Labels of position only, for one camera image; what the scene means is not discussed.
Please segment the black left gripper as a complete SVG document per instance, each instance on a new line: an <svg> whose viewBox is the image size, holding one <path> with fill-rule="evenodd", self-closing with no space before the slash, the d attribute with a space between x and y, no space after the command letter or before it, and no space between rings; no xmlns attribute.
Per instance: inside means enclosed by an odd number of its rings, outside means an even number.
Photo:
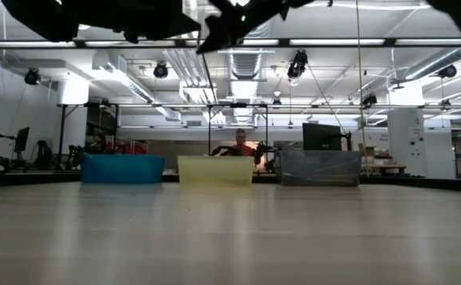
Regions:
<svg viewBox="0 0 461 285"><path fill-rule="evenodd" d="M182 0L119 0L111 30L137 44L140 37L163 40L199 32L201 24L182 11Z"/></svg>

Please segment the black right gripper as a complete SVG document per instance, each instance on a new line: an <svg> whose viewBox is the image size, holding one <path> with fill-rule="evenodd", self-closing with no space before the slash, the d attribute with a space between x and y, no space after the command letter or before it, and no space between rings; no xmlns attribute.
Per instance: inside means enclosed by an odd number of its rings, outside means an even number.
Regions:
<svg viewBox="0 0 461 285"><path fill-rule="evenodd" d="M244 6L230 0L209 0L219 16L205 19L208 37L196 49L198 55L238 44L246 35L279 14L286 18L290 0L249 0Z"/></svg>

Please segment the person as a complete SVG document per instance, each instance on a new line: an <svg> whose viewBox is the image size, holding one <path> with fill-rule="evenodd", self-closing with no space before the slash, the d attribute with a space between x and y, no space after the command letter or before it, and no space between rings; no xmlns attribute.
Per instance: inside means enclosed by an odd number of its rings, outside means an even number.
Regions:
<svg viewBox="0 0 461 285"><path fill-rule="evenodd" d="M97 133L93 136L93 141L90 144L91 154L107 154L107 140L103 133Z"/></svg>
<svg viewBox="0 0 461 285"><path fill-rule="evenodd" d="M232 146L232 149L234 156L253 157L255 155L255 149L246 145L246 132L242 129L238 129L235 132L235 144Z"/></svg>

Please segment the yellow plastic bin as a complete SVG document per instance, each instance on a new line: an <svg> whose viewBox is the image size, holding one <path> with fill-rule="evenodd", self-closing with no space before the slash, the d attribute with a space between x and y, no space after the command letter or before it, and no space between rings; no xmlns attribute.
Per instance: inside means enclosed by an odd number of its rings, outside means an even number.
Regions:
<svg viewBox="0 0 461 285"><path fill-rule="evenodd" d="M248 186L255 169L252 157L178 156L181 184L189 186Z"/></svg>

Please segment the black computer monitor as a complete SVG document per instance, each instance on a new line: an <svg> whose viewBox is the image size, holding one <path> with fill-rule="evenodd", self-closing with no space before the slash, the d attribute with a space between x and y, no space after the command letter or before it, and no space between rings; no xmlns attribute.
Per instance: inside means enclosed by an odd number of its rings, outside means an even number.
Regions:
<svg viewBox="0 0 461 285"><path fill-rule="evenodd" d="M304 150L341 150L341 129L316 123L303 124Z"/></svg>

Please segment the blue plastic bin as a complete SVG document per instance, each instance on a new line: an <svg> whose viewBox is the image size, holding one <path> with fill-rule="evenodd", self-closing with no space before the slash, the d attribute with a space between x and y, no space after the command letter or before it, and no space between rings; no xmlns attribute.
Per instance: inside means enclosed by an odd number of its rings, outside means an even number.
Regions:
<svg viewBox="0 0 461 285"><path fill-rule="evenodd" d="M156 184L165 158L150 154L83 154L81 180L86 184Z"/></svg>

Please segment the grey plastic bin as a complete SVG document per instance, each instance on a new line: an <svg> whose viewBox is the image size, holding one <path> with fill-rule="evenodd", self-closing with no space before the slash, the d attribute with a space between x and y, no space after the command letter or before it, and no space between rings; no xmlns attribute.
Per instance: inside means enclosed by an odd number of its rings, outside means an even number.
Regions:
<svg viewBox="0 0 461 285"><path fill-rule="evenodd" d="M361 159L358 151L281 150L275 154L276 178L287 186L356 187Z"/></svg>

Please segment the cardboard box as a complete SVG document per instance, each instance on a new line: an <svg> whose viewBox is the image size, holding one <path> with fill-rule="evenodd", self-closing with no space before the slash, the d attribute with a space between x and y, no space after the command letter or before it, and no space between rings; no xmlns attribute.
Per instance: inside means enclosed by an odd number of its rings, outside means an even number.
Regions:
<svg viewBox="0 0 461 285"><path fill-rule="evenodd" d="M365 146L363 143L359 143L358 148L363 157L375 158L375 146Z"/></svg>

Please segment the small black monitor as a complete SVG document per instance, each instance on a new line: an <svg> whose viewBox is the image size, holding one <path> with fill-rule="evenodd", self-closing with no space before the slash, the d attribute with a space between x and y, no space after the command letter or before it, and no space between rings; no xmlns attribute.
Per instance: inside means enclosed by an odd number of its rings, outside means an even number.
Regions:
<svg viewBox="0 0 461 285"><path fill-rule="evenodd" d="M13 149L15 153L19 154L25 151L29 136L29 130L30 127L24 127L17 132L17 136L15 138L15 146Z"/></svg>

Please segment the wooden desk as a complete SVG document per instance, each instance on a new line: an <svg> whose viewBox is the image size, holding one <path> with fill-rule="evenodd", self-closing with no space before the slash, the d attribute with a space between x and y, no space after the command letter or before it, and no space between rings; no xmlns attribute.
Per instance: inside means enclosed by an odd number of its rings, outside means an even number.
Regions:
<svg viewBox="0 0 461 285"><path fill-rule="evenodd" d="M379 173L381 176L387 176L392 174L398 174L400 176L405 174L406 166L405 165L369 165L367 167L373 173Z"/></svg>

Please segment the white pillar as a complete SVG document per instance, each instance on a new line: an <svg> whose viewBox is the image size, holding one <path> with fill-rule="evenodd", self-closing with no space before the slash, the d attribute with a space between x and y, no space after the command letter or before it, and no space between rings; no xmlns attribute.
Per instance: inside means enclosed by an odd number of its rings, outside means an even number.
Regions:
<svg viewBox="0 0 461 285"><path fill-rule="evenodd" d="M406 167L405 173L425 177L425 127L420 109L393 109L388 112L390 154Z"/></svg>

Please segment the black metal gantry frame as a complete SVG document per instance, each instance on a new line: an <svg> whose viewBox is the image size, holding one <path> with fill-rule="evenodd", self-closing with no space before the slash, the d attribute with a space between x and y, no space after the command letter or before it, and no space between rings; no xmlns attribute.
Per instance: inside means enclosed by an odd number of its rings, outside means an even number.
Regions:
<svg viewBox="0 0 461 285"><path fill-rule="evenodd" d="M117 137L117 130L121 128L121 122L120 122L120 117L121 117L121 111L124 108L177 108L177 109L182 109L182 108L200 108L200 109L206 109L209 114L209 120L208 120L208 125L206 126L208 130L208 154L211 153L211 141L212 141L212 136L211 136L211 130L213 128L213 125L211 124L211 111L213 108L217 108L218 110L221 110L223 108L253 108L254 110L258 111L259 108L263 108L265 111L265 114L263 115L266 126L265 126L265 140L263 143L266 146L269 146L269 106L267 104L246 104L246 103L229 103L229 104L157 104L157 103L152 103L152 104L117 104L117 103L95 103L95 102L90 102L90 103L84 103L84 104L57 104L57 107L60 107L62 109L62 119L61 119L61 128L60 128L60 134L64 134L64 127L65 127L65 120L66 118L77 108L107 108L111 107L115 109L116 112L116 118L115 118L115 127L113 130L113 134L115 137Z"/></svg>

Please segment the black aluminium table frame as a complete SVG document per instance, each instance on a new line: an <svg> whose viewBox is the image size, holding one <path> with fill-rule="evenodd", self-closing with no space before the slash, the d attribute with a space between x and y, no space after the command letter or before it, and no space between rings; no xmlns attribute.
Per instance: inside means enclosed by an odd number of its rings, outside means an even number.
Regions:
<svg viewBox="0 0 461 285"><path fill-rule="evenodd" d="M7 173L0 174L0 187L27 184L51 184L79 182L81 175L76 172L44 172L44 173ZM361 184L384 184L415 188L433 188L461 192L461 179L429 179L420 177L361 177Z"/></svg>

